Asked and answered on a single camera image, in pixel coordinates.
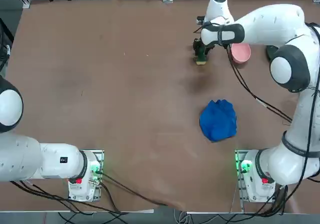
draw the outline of small green object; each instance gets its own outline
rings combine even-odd
[[[252,165],[252,161],[250,160],[243,160],[241,163],[242,173],[247,173],[250,171],[250,167]]]

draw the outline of crumpled blue towel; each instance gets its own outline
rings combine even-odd
[[[233,105],[227,100],[211,100],[200,115],[203,134],[213,142],[233,137],[237,133],[237,117]]]

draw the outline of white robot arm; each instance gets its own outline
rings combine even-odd
[[[320,33],[320,26],[315,30]],[[256,9],[237,21],[227,0],[210,0],[201,30],[206,47],[232,43],[279,47],[270,60],[272,78],[281,87],[299,93],[289,129],[280,144],[264,150],[250,150],[241,168],[251,202],[266,202],[275,183],[297,183],[302,175],[309,136],[309,122],[316,97],[311,141],[303,178],[320,168],[320,99],[315,87],[320,65],[320,45],[315,32],[305,24],[303,10],[296,5],[275,4]]]
[[[70,199],[98,201],[103,151],[79,150],[65,143],[39,143],[9,133],[21,120],[23,99],[16,87],[0,75],[0,182],[28,179],[68,179]]]

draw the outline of brown tabletop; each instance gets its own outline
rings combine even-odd
[[[24,115],[14,131],[39,142],[104,149],[108,174],[177,209],[229,212],[237,182],[234,150],[278,145],[287,126],[239,85],[222,47],[212,50],[207,65],[193,62],[195,20],[208,1],[32,2],[22,13],[7,73],[24,98]],[[228,3],[235,19],[265,5],[290,3],[302,7],[307,22],[320,22],[320,9],[311,0]],[[251,47],[241,73],[257,96],[293,115],[297,95],[272,80],[263,46]],[[199,127],[199,114],[218,99],[233,104],[237,135],[211,143]],[[68,193],[64,180],[36,183]],[[120,210],[155,207],[109,186]],[[320,213],[318,188],[305,180],[287,212]],[[0,189],[2,211],[64,210],[10,183]],[[98,204],[110,208],[105,194]],[[241,211],[238,192],[232,211]]]

